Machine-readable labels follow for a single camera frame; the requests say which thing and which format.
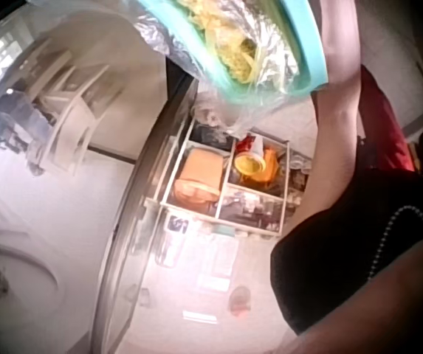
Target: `teal container lid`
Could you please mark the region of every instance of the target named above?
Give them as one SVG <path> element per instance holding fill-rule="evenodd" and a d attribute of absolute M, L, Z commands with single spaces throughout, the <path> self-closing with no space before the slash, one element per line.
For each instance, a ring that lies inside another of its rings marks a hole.
<path fill-rule="evenodd" d="M 176 37 L 193 57 L 199 70 L 231 103 L 260 105 L 276 94 L 272 88 L 258 90 L 252 84 L 234 80 L 226 66 L 209 53 L 204 36 L 188 20 L 188 10 L 174 0 L 139 0 L 143 7 L 156 17 Z M 265 12 L 280 27 L 298 62 L 299 74 L 288 87 L 289 96 L 310 94 L 328 82 L 326 60 L 320 34 L 308 0 L 263 0 Z"/>

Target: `red clothing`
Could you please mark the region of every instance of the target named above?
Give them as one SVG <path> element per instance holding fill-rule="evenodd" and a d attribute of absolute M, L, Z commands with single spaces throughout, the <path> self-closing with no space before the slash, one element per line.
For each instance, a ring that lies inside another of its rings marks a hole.
<path fill-rule="evenodd" d="M 380 170 L 398 168 L 414 171 L 405 136 L 388 98 L 364 66 L 361 78 L 359 112 L 367 143 L 375 147 L 376 167 Z"/>

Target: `noodles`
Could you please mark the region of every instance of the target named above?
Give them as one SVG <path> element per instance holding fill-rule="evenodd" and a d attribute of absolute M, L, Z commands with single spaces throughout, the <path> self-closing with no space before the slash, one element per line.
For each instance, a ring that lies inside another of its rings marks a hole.
<path fill-rule="evenodd" d="M 190 21 L 204 32 L 208 50 L 228 68 L 230 76 L 240 83 L 251 83 L 258 73 L 255 54 L 257 45 L 246 37 L 217 6 L 219 0 L 177 0 L 190 10 Z"/>

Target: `black shirt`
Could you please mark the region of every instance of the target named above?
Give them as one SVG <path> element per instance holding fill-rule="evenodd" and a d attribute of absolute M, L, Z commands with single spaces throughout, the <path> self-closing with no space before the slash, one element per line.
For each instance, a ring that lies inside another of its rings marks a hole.
<path fill-rule="evenodd" d="M 274 248 L 271 281 L 283 317 L 302 333 L 420 240 L 423 178 L 405 170 L 361 172 L 333 207 Z"/>

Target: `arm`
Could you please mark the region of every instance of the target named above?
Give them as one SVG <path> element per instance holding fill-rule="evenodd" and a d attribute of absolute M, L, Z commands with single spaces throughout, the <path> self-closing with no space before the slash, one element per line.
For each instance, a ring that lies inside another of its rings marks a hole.
<path fill-rule="evenodd" d="M 354 174 L 360 98 L 360 40 L 354 0 L 320 0 L 329 84 L 316 93 L 312 174 L 290 229 L 331 207 Z"/>
<path fill-rule="evenodd" d="M 288 354 L 381 354 L 394 350 L 423 314 L 423 241 L 295 339 Z"/>

